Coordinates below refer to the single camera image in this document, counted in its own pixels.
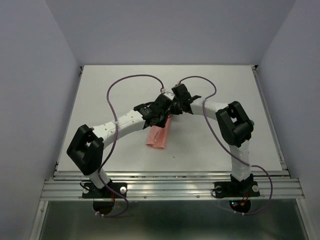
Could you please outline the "pink satin napkin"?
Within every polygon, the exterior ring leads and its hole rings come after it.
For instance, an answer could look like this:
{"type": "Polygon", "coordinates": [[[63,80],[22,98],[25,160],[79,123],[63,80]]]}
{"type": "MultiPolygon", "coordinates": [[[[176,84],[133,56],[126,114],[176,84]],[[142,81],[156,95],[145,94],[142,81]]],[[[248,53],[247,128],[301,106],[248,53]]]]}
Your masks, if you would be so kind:
{"type": "Polygon", "coordinates": [[[161,128],[158,126],[152,126],[149,130],[146,145],[151,148],[156,149],[164,149],[167,143],[167,137],[170,130],[171,125],[171,118],[169,118],[166,123],[165,127],[161,128]]]}

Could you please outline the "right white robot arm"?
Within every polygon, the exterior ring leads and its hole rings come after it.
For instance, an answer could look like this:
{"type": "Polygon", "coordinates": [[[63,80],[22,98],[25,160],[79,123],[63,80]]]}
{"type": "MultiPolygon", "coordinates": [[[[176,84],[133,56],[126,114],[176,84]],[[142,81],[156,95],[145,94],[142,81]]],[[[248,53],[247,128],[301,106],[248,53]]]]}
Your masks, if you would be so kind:
{"type": "Polygon", "coordinates": [[[209,119],[218,123],[220,134],[228,144],[226,148],[214,134],[222,148],[231,156],[230,181],[215,183],[215,196],[239,197],[251,190],[254,178],[249,161],[249,140],[254,125],[238,101],[218,103],[201,96],[191,96],[184,84],[172,89],[174,100],[180,113],[201,115],[209,124],[209,119]]]}

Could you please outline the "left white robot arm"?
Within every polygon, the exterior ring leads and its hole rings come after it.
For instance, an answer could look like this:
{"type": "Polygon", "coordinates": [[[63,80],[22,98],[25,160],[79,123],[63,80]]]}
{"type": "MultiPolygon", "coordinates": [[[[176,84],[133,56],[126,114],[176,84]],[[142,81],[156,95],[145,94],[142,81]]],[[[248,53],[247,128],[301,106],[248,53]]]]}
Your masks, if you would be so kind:
{"type": "Polygon", "coordinates": [[[152,126],[165,127],[174,103],[174,94],[165,92],[155,101],[139,104],[113,121],[94,127],[84,124],[77,129],[66,153],[83,175],[89,178],[90,185],[85,187],[89,193],[99,197],[111,193],[112,180],[103,170],[105,148],[111,145],[110,151],[113,152],[117,140],[128,134],[152,126]]]}

